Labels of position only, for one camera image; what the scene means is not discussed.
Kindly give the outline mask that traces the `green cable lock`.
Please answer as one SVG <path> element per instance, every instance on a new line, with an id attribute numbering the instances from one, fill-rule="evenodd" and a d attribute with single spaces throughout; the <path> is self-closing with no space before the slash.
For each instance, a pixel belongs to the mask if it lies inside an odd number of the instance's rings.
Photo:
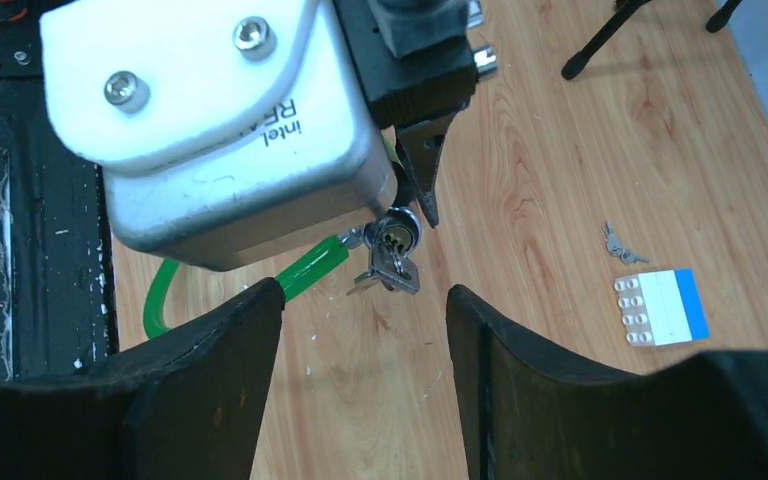
<path id="1" fill-rule="evenodd" d="M 361 245 L 368 248 L 367 228 L 400 224 L 417 235 L 411 253 L 422 237 L 422 224 L 418 215 L 409 207 L 393 207 L 379 220 L 363 227 L 355 227 L 338 235 L 330 236 L 312 247 L 289 267 L 281 271 L 276 280 L 283 288 L 285 299 L 290 301 L 322 280 L 349 258 L 350 251 Z"/>

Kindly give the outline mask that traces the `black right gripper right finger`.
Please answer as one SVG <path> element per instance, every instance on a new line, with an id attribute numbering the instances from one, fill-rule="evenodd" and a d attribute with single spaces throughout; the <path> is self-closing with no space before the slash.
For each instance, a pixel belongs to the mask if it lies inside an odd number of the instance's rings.
<path id="1" fill-rule="evenodd" d="M 709 350 L 637 375 L 449 290 L 472 479 L 768 479 L 768 351 Z"/>

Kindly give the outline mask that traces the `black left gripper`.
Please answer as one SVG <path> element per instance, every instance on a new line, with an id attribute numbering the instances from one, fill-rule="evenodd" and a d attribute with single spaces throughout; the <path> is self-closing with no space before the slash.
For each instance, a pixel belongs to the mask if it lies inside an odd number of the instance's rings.
<path id="1" fill-rule="evenodd" d="M 336 1 L 334 7 L 375 125 L 396 127 L 396 151 L 429 226 L 449 127 L 476 91 L 466 1 Z"/>

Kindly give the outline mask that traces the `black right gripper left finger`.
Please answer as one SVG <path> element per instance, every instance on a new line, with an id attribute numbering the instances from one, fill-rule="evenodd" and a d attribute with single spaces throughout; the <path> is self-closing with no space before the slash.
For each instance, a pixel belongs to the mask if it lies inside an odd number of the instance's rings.
<path id="1" fill-rule="evenodd" d="M 246 479 L 285 294 L 266 278 L 69 374 L 0 381 L 0 479 Z"/>

